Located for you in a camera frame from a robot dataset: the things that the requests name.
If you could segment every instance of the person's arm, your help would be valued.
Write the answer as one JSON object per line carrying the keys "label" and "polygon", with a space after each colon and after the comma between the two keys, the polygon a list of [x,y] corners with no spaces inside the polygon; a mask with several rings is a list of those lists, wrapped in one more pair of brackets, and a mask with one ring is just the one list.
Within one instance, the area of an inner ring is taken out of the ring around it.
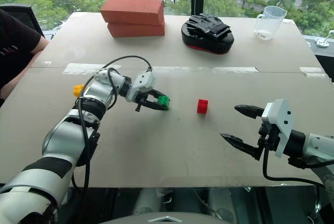
{"label": "person's arm", "polygon": [[32,57],[31,61],[28,65],[19,73],[14,79],[4,85],[0,91],[0,99],[6,100],[10,93],[14,90],[15,86],[19,83],[25,73],[30,69],[32,64],[38,58],[38,56],[42,53],[43,49],[47,46],[48,40],[41,36],[40,41],[36,45],[36,47],[31,51],[34,56]]}

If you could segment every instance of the clear plastic jug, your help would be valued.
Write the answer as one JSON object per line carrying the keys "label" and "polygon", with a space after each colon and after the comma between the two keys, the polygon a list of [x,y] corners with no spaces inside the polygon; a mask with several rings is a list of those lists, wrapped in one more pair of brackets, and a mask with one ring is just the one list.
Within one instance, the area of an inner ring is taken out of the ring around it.
{"label": "clear plastic jug", "polygon": [[272,39],[279,29],[287,11],[278,6],[267,6],[263,14],[256,17],[254,32],[263,40]]}

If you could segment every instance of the office chair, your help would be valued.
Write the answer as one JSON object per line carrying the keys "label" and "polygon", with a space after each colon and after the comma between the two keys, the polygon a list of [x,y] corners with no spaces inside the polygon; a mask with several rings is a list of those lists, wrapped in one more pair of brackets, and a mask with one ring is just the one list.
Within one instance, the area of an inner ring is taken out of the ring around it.
{"label": "office chair", "polygon": [[26,4],[2,4],[0,9],[20,20],[23,24],[40,33],[44,37],[42,29],[38,24],[31,5]]}

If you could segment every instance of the green block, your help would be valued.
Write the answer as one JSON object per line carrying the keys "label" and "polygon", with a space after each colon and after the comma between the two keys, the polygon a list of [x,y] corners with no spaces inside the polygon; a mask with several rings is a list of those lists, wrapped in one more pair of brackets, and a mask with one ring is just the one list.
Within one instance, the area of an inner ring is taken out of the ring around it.
{"label": "green block", "polygon": [[158,103],[164,105],[165,107],[169,108],[169,98],[168,96],[159,96]]}

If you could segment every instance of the black t-shirt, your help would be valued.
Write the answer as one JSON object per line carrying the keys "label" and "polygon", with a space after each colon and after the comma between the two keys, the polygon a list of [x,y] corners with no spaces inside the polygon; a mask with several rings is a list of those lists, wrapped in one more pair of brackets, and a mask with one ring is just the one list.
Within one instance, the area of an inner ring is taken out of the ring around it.
{"label": "black t-shirt", "polygon": [[0,9],[0,89],[31,61],[41,35]]}

